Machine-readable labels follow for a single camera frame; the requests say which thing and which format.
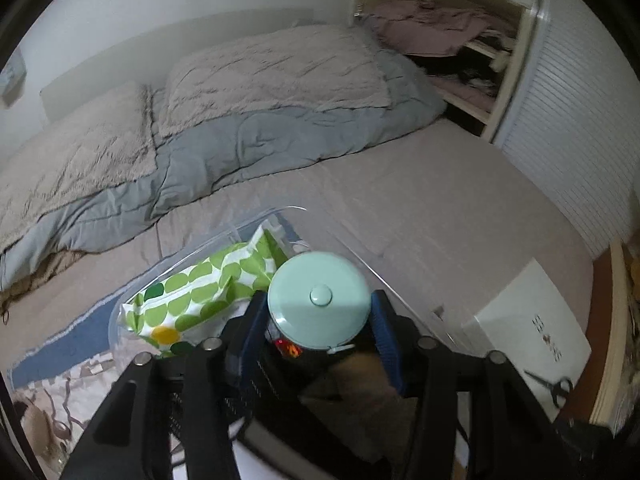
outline mattress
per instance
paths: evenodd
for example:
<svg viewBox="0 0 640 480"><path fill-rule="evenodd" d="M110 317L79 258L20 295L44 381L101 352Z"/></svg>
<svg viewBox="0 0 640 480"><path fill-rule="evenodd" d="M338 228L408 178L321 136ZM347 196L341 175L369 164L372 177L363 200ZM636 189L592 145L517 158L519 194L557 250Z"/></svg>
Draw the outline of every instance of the mattress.
<svg viewBox="0 0 640 480"><path fill-rule="evenodd" d="M162 258L270 203L326 208L424 298L418 309L442 307L452 326L535 258L586 328L593 267L580 235L497 148L437 120L361 153L227 186L87 255L17 301L2 328L0 369Z"/></svg>

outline metal bolt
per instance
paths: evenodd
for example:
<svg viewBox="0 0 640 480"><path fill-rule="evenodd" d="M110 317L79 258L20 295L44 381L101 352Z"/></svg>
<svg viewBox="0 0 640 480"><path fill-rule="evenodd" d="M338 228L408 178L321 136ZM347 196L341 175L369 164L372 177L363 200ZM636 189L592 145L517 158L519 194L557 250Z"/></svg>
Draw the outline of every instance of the metal bolt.
<svg viewBox="0 0 640 480"><path fill-rule="evenodd" d="M422 350L433 350L438 347L438 342L429 336L424 336L418 339L418 347Z"/></svg>
<svg viewBox="0 0 640 480"><path fill-rule="evenodd" d="M499 350L492 350L489 352L489 359L495 365L503 365L507 362L507 356Z"/></svg>
<svg viewBox="0 0 640 480"><path fill-rule="evenodd" d="M152 355L149 352L140 352L133 358L133 362L136 366L144 366L152 359Z"/></svg>
<svg viewBox="0 0 640 480"><path fill-rule="evenodd" d="M207 351L211 352L216 348L220 348L222 346L222 339L217 337L209 337L202 342L202 347Z"/></svg>

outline round button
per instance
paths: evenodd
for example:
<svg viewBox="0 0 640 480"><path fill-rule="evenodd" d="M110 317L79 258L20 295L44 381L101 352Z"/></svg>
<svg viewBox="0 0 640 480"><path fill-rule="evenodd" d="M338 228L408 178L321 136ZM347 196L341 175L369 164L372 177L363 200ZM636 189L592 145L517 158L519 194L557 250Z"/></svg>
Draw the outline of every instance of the round button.
<svg viewBox="0 0 640 480"><path fill-rule="evenodd" d="M333 297L333 293L331 289L326 285L316 285L311 289L311 294L309 294L309 299L311 303L315 306L327 306L331 303L331 298Z"/></svg>

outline black scissors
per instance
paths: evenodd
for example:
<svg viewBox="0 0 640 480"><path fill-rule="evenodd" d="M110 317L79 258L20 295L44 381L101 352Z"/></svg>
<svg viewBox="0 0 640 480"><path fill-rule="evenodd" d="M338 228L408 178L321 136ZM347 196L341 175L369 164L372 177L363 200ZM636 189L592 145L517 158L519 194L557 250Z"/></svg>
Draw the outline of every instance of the black scissors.
<svg viewBox="0 0 640 480"><path fill-rule="evenodd" d="M550 383L542 377L537 376L536 374L532 374L531 372L528 372L526 370L524 370L524 373L526 373L529 377L531 377L539 384L542 384L551 392L551 398L554 402L554 406L558 409L562 408L562 406L560 406L560 404L558 403L558 397L566 400L569 394L574 390L574 384L571 382L571 379L569 377L562 377L558 382Z"/></svg>

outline scissors blade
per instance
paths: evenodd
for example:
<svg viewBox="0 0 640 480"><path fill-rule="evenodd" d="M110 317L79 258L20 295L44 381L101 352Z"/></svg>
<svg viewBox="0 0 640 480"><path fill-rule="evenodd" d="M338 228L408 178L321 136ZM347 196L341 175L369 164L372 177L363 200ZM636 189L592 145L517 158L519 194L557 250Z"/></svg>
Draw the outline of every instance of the scissors blade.
<svg viewBox="0 0 640 480"><path fill-rule="evenodd" d="M550 383L549 381L544 380L542 377L537 376L536 374L533 374L527 370L524 370L524 373L526 373L529 377L531 377L537 383L542 384L543 386L548 388L550 391L553 389L554 387L553 383Z"/></svg>

